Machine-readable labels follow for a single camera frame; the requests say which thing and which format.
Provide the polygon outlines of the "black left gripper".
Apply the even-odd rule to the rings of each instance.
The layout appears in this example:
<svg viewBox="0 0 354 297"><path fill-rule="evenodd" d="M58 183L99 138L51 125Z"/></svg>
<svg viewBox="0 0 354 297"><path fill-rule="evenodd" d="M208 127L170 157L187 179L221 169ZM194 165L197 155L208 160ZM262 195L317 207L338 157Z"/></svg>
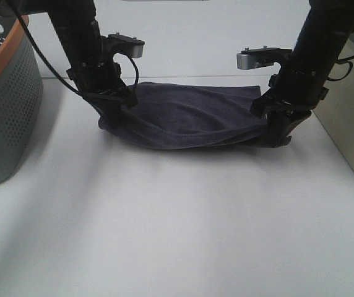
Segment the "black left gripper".
<svg viewBox="0 0 354 297"><path fill-rule="evenodd" d="M85 73L72 68L67 70L70 80L77 85L82 98L98 112L100 129L114 129L121 122L121 106L137 105L136 87L127 86L121 78L121 65L117 62L100 62Z"/></svg>

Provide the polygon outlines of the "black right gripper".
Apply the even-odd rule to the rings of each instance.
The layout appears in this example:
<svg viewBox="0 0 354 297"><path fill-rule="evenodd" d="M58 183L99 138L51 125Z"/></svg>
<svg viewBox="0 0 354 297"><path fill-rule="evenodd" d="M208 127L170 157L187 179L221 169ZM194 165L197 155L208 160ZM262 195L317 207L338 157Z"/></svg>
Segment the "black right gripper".
<svg viewBox="0 0 354 297"><path fill-rule="evenodd" d="M282 68L270 78L270 89L253 101L250 112L258 118L268 114L266 146L278 148L291 141L291 132L307 120L328 89L327 71Z"/></svg>

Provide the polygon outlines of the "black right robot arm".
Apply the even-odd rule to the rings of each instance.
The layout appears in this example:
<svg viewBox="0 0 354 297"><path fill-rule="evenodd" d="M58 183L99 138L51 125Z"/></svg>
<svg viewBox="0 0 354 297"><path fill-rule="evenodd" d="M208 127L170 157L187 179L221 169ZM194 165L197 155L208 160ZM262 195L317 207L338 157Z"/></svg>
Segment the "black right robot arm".
<svg viewBox="0 0 354 297"><path fill-rule="evenodd" d="M266 118L263 134L256 138L261 147L281 147L290 133L308 119L328 90L324 87L349 36L354 32L354 1L310 1L310 11L293 50L252 49L244 54L260 65L277 62L278 74L270 89L254 100L250 112Z"/></svg>

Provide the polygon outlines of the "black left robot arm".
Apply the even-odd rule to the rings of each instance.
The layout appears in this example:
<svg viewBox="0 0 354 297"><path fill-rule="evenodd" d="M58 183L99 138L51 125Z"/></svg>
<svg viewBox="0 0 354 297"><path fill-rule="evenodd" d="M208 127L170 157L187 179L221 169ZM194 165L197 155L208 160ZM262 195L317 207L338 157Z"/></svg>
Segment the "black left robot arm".
<svg viewBox="0 0 354 297"><path fill-rule="evenodd" d="M25 15L39 13L50 18L71 66L67 74L74 86L62 79L44 57L23 20ZM137 104L136 89L123 82L121 67L114 56L122 54L133 62L142 57L145 43L119 33L101 35L93 1L0 1L0 15L16 17L48 69L91 105L107 126L119 126L122 107L132 108Z"/></svg>

